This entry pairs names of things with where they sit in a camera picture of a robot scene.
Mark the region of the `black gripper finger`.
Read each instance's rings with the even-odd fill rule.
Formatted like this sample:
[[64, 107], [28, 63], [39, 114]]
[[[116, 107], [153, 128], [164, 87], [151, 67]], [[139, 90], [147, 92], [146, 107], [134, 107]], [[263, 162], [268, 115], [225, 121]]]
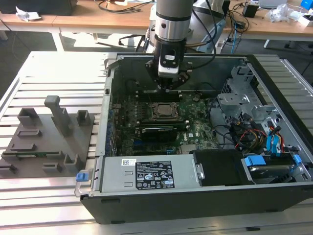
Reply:
[[151, 79], [156, 83], [157, 88], [164, 93], [168, 93], [168, 79], [159, 76], [158, 67], [153, 60], [145, 63], [145, 68]]
[[180, 71], [174, 78], [169, 78], [168, 92], [173, 91], [184, 85], [190, 79], [190, 73], [187, 70]]

